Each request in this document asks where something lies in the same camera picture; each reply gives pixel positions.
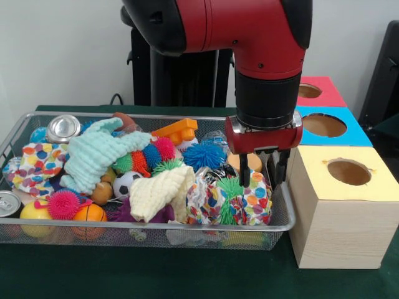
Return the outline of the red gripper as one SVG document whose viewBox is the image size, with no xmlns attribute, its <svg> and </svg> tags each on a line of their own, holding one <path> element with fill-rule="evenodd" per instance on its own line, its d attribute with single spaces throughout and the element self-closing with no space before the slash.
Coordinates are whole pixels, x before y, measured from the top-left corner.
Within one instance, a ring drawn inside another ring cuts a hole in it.
<svg viewBox="0 0 399 299">
<path fill-rule="evenodd" d="M 298 146 L 302 139 L 303 124 L 300 113 L 294 112 L 291 123 L 286 127 L 255 130 L 240 124 L 234 115 L 226 117 L 224 131 L 229 149 L 233 154 L 239 154 L 239 183 L 242 187 L 248 187 L 250 183 L 247 154 L 275 150 L 280 151 L 275 170 L 275 183 L 280 185 L 286 180 L 290 149 Z"/>
</svg>

